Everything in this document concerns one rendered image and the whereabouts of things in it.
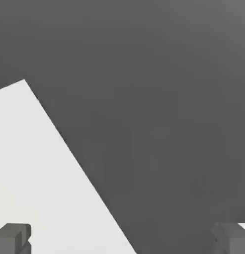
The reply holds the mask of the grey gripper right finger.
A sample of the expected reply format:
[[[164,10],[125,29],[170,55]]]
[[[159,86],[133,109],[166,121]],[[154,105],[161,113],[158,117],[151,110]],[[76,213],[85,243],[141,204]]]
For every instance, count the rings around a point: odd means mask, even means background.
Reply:
[[[212,254],[245,254],[245,229],[238,223],[215,223]]]

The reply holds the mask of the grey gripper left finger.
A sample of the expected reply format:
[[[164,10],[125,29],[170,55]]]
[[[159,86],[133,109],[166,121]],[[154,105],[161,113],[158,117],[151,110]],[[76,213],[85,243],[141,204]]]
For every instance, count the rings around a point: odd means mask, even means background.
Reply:
[[[0,254],[31,254],[31,225],[6,223],[0,228]]]

